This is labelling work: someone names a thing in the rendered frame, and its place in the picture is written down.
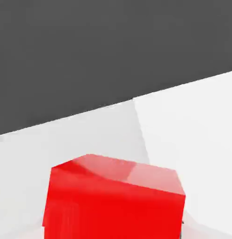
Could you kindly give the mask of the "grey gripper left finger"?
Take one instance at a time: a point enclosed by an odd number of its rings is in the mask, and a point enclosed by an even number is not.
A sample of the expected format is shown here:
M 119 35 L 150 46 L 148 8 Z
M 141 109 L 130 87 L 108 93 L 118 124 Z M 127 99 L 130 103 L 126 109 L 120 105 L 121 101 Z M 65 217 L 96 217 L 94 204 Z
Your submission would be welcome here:
M 20 233 L 18 239 L 44 239 L 44 227 L 41 225 L 28 227 Z

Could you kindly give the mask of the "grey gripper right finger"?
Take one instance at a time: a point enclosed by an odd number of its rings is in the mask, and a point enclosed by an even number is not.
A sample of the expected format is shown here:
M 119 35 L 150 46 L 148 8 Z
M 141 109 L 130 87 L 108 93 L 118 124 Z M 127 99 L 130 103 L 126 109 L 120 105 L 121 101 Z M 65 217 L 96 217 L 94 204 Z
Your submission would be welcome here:
M 232 239 L 232 235 L 197 223 L 187 211 L 182 220 L 181 239 Z

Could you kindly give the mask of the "small red cube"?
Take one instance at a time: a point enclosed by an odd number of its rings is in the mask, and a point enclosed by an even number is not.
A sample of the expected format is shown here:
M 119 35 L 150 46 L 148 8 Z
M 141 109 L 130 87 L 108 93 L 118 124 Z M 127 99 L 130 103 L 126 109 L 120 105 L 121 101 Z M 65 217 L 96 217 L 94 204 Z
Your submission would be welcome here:
M 173 169 L 87 154 L 51 169 L 44 239 L 181 239 Z

